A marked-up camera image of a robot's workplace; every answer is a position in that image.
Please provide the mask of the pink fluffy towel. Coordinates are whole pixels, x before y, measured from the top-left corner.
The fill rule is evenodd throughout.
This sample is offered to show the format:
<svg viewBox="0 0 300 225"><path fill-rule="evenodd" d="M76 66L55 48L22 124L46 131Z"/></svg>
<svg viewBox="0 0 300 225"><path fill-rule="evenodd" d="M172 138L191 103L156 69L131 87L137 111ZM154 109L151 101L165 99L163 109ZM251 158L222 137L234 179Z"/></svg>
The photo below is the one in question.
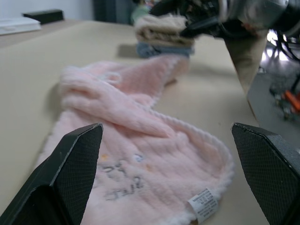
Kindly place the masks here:
<svg viewBox="0 0 300 225"><path fill-rule="evenodd" d="M100 61L62 72L62 113L37 161L70 131L103 124L82 225L189 225L217 212L233 179L230 151L210 133L153 109L188 63L167 54L134 66Z"/></svg>

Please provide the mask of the flat white box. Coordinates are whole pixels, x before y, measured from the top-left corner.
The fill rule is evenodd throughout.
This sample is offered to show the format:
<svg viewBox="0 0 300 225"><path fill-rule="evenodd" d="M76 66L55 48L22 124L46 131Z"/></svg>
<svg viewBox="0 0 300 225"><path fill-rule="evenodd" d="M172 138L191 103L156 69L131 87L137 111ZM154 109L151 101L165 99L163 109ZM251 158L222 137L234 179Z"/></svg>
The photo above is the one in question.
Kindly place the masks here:
<svg viewBox="0 0 300 225"><path fill-rule="evenodd" d="M39 21L28 17L0 19L0 36L41 30Z"/></svg>

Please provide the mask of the beige terry towel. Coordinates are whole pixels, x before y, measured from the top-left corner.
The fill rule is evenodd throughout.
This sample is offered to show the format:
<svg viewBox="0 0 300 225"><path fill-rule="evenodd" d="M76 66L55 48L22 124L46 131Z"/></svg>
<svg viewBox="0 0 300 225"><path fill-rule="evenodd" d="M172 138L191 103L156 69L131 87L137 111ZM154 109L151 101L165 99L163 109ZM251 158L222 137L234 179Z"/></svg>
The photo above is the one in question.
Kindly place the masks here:
<svg viewBox="0 0 300 225"><path fill-rule="evenodd" d="M145 15L134 23L135 36L138 41L151 45L191 47L195 39L180 36L186 22L185 17L178 15Z"/></svg>

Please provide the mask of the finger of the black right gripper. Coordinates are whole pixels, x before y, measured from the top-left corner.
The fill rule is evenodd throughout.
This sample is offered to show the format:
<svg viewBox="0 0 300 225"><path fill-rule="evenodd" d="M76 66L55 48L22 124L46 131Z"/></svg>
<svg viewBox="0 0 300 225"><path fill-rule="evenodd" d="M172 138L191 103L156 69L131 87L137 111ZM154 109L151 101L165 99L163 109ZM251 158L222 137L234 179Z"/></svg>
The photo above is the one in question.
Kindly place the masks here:
<svg viewBox="0 0 300 225"><path fill-rule="evenodd" d="M161 0L150 10L150 15L162 16L166 14L182 15L186 0Z"/></svg>
<svg viewBox="0 0 300 225"><path fill-rule="evenodd" d="M219 19L217 16L210 17L201 21L197 21L188 25L184 30L180 32L181 37L196 37L201 34L214 33L219 25Z"/></svg>

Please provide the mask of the orange object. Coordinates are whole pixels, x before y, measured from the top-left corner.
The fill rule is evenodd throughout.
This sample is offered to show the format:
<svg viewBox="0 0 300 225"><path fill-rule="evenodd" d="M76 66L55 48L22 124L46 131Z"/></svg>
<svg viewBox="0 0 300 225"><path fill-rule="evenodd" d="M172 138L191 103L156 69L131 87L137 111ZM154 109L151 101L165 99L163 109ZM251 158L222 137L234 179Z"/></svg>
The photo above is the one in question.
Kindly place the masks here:
<svg viewBox="0 0 300 225"><path fill-rule="evenodd" d="M287 100L296 111L300 111L300 91L293 94L291 91L286 90L283 93L283 98Z"/></svg>

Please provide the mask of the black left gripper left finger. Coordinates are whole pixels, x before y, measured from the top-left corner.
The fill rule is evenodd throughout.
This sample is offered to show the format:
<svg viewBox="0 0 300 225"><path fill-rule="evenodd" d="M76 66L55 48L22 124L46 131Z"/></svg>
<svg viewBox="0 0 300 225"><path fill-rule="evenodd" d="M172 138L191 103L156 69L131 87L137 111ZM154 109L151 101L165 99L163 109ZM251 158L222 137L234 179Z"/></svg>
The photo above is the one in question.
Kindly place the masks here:
<svg viewBox="0 0 300 225"><path fill-rule="evenodd" d="M2 213L0 225L80 225L102 135L100 123L64 135Z"/></svg>

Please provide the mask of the blue-grey cloth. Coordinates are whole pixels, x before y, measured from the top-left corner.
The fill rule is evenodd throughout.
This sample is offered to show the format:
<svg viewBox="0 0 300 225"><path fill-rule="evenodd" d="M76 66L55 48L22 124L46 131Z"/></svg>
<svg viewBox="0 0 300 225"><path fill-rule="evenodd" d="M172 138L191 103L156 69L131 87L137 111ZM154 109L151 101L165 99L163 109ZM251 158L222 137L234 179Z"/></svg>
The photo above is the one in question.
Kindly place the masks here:
<svg viewBox="0 0 300 225"><path fill-rule="evenodd" d="M195 53L194 47L175 47L163 45L151 45L144 42L139 42L136 45L136 52L142 58L150 58L161 54L179 54L186 57Z"/></svg>

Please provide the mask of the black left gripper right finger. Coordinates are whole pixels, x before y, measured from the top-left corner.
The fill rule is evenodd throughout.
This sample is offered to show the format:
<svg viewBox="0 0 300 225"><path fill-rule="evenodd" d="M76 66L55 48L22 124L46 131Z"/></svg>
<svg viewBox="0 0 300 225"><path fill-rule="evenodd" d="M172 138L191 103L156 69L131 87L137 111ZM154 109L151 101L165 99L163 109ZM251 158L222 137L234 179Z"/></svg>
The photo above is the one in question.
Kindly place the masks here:
<svg viewBox="0 0 300 225"><path fill-rule="evenodd" d="M270 225L300 225L300 150L260 127L231 129L246 181Z"/></svg>

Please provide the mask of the long black box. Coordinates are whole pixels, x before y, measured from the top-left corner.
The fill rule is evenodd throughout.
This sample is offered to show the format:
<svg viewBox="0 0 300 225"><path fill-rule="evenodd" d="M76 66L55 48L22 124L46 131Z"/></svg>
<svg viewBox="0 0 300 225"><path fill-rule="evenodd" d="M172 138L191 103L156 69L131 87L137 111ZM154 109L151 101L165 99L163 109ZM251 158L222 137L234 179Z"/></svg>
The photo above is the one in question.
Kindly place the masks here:
<svg viewBox="0 0 300 225"><path fill-rule="evenodd" d="M23 13L22 16L37 20L41 25L65 20L64 12L60 9L27 12Z"/></svg>

